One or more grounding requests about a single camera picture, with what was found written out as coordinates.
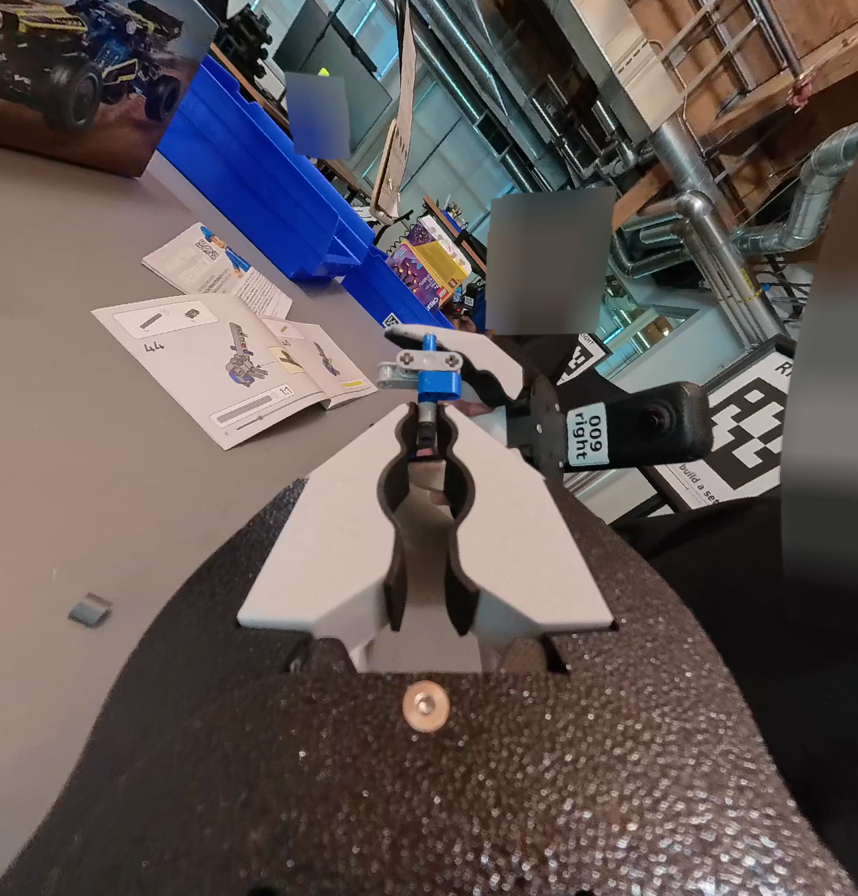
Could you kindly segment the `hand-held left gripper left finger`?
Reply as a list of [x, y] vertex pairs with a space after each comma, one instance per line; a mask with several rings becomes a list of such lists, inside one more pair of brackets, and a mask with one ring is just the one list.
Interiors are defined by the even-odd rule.
[[308, 477], [237, 614], [245, 628], [335, 639], [401, 630], [408, 595], [394, 518], [409, 493], [416, 405], [399, 405]]

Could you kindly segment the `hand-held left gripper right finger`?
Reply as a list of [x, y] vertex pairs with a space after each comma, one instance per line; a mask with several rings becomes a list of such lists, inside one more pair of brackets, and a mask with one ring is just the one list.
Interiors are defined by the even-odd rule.
[[453, 526], [445, 605], [494, 671], [522, 639], [609, 630], [614, 616], [550, 483], [455, 407], [444, 408], [444, 495]]

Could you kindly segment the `blue grey lego assembly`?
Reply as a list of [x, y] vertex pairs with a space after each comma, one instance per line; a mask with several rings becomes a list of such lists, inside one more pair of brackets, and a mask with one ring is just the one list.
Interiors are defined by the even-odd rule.
[[399, 447], [395, 462], [408, 462], [423, 450], [448, 458], [457, 429], [442, 406], [461, 397], [463, 356], [441, 347], [433, 330], [418, 335], [388, 330], [386, 334], [403, 340], [405, 347], [393, 360], [378, 365], [378, 387], [416, 392], [415, 405], [407, 406], [395, 431]]

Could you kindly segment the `yellow lego box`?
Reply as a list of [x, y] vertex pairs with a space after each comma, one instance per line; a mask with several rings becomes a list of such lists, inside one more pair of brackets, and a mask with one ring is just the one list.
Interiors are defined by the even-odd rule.
[[471, 274], [468, 263], [462, 263], [457, 255], [449, 252], [447, 245], [437, 239], [414, 243], [412, 248], [423, 267], [443, 291], [443, 298], [453, 297], [456, 290]]

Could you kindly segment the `purple lego box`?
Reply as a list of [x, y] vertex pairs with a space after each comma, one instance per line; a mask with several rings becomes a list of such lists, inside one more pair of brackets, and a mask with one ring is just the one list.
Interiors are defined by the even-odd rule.
[[419, 220], [391, 247], [387, 258], [391, 271], [428, 311], [440, 309], [451, 300], [451, 297], [443, 298], [442, 289], [423, 267], [412, 248], [412, 242], [420, 244], [433, 239], [441, 241], [429, 226]]

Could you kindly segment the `lego set box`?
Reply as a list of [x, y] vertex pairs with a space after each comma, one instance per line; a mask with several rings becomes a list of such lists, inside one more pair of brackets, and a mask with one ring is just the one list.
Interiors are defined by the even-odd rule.
[[195, 1], [0, 1], [0, 147], [141, 176], [217, 31]]

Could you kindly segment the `small framed marker sign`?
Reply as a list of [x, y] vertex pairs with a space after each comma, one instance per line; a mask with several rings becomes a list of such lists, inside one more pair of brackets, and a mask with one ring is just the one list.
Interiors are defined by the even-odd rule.
[[612, 350], [596, 333], [576, 334], [571, 348], [556, 365], [552, 383], [560, 387], [574, 381], [578, 376], [595, 369], [612, 356]]

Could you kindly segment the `large framed marker poster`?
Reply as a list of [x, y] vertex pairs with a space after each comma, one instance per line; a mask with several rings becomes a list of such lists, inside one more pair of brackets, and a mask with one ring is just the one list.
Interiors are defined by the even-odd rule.
[[673, 511], [690, 511], [779, 488], [784, 415], [796, 343], [777, 336], [713, 377], [713, 445], [696, 462], [640, 468]]

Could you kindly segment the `leaning wooden board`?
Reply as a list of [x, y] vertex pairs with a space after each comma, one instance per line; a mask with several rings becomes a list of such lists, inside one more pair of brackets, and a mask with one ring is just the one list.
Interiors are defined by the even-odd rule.
[[376, 220], [391, 226], [400, 217], [401, 185], [408, 166], [414, 106], [416, 48], [411, 23], [410, 2], [394, 2], [393, 11], [399, 39], [399, 105], [392, 119], [378, 166], [370, 202]]

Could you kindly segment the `open instruction booklet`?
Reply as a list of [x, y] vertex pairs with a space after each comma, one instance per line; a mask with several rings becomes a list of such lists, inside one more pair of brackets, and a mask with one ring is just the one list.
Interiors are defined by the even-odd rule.
[[239, 297], [163, 297], [93, 316], [224, 450], [305, 409], [377, 392], [320, 325], [256, 313]]

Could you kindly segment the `person's dark clothing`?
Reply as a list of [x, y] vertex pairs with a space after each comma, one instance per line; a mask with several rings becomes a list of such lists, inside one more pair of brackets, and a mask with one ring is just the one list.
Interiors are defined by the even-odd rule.
[[791, 615], [781, 490], [611, 527], [708, 634], [802, 813], [858, 887], [858, 634]]

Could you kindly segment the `small grey flat piece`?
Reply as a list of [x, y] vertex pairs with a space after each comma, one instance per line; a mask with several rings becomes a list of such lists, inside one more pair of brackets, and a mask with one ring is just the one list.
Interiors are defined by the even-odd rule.
[[112, 601], [88, 591], [71, 607], [67, 618], [87, 629], [97, 629], [108, 619], [112, 609]]

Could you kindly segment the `dark computer monitor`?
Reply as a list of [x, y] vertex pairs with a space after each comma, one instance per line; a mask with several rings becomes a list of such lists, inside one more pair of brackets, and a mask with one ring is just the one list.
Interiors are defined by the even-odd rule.
[[283, 74], [325, 70], [344, 83], [350, 151], [390, 106], [383, 73], [396, 60], [392, 32], [379, 2], [305, 1], [271, 58]]

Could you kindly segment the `printed paper leaflet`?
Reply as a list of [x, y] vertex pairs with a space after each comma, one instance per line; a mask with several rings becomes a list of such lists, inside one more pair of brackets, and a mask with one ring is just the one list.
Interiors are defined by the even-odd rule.
[[286, 292], [200, 222], [141, 262], [183, 295], [236, 297], [260, 318], [286, 319], [292, 307]]

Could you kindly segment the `silver ventilation duct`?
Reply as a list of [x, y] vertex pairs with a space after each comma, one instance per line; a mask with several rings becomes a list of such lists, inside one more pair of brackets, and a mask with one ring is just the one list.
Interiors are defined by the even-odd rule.
[[749, 256], [785, 255], [812, 245], [825, 229], [833, 196], [858, 155], [858, 122], [833, 133], [806, 157], [796, 180], [787, 218], [767, 226], [728, 234], [713, 201], [698, 190], [686, 190], [639, 218], [641, 229], [676, 239], [681, 246], [637, 261], [629, 260], [625, 244], [615, 232], [610, 263], [621, 276], [640, 279], [678, 263], [692, 261], [703, 273], [726, 317], [742, 339], [759, 345], [774, 338], [788, 339], [763, 285], [748, 270]]

